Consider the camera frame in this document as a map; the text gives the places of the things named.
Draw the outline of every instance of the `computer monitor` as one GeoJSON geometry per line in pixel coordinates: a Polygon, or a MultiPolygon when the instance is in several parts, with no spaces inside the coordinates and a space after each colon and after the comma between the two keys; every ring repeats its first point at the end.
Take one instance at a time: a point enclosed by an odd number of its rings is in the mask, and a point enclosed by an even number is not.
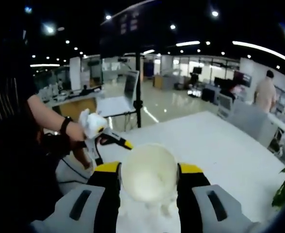
{"type": "Polygon", "coordinates": [[[193,68],[193,74],[201,74],[202,68],[201,67],[194,67],[193,68]]]}
{"type": "Polygon", "coordinates": [[[133,106],[136,88],[139,79],[139,71],[129,70],[126,74],[124,96],[131,106],[133,106]]]}
{"type": "Polygon", "coordinates": [[[239,71],[234,71],[233,81],[235,81],[237,84],[250,87],[251,80],[251,76],[241,73],[239,71]]]}

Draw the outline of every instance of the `white pillar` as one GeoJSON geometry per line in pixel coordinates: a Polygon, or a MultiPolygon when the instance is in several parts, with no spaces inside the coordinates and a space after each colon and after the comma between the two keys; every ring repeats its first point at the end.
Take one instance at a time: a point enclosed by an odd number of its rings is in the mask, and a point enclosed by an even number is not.
{"type": "Polygon", "coordinates": [[[73,57],[69,60],[69,78],[72,90],[80,90],[81,79],[80,79],[81,61],[80,57],[73,57]]]}
{"type": "Polygon", "coordinates": [[[173,57],[169,55],[161,56],[160,74],[163,75],[165,71],[173,69],[173,57]]]}

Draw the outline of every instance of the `linear ceiling light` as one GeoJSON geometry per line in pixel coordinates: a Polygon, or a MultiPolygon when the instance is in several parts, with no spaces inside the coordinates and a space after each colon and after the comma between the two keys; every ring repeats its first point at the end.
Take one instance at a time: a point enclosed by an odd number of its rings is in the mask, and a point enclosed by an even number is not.
{"type": "Polygon", "coordinates": [[[265,47],[262,47],[262,46],[258,46],[258,45],[254,45],[254,44],[250,44],[250,43],[246,43],[246,42],[240,42],[240,41],[233,41],[232,42],[234,45],[240,45],[240,46],[246,46],[246,47],[249,47],[249,48],[253,48],[253,49],[257,49],[257,50],[261,50],[261,51],[264,51],[264,52],[268,52],[270,54],[273,54],[283,60],[285,60],[285,56],[278,53],[278,52],[275,52],[273,50],[270,50],[270,49],[267,49],[265,47]]]}
{"type": "Polygon", "coordinates": [[[59,67],[60,64],[33,64],[31,67],[59,67]]]}
{"type": "Polygon", "coordinates": [[[143,54],[146,55],[146,54],[152,53],[152,52],[154,52],[154,51],[155,51],[155,50],[147,50],[147,51],[143,52],[143,54]]]}
{"type": "Polygon", "coordinates": [[[176,46],[180,47],[180,46],[199,45],[199,44],[200,44],[200,42],[195,40],[195,41],[188,41],[188,42],[177,43],[176,46]]]}

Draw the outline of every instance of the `round ceiling light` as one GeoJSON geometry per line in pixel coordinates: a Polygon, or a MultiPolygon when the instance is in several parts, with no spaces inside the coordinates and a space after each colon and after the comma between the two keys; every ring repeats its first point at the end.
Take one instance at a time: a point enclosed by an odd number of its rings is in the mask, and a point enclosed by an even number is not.
{"type": "Polygon", "coordinates": [[[218,17],[218,15],[219,15],[219,13],[218,13],[217,11],[213,11],[211,14],[212,14],[212,16],[214,16],[214,17],[218,17]]]}

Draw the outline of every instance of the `window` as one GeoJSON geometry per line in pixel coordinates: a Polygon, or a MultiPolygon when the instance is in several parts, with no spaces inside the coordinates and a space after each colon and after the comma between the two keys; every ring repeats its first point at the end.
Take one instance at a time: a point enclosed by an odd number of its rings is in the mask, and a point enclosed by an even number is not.
{"type": "Polygon", "coordinates": [[[213,59],[211,68],[211,82],[214,82],[215,78],[225,79],[226,60],[213,59]]]}
{"type": "Polygon", "coordinates": [[[202,57],[200,59],[199,65],[202,66],[202,74],[199,75],[199,81],[204,83],[210,83],[211,58],[202,57]]]}

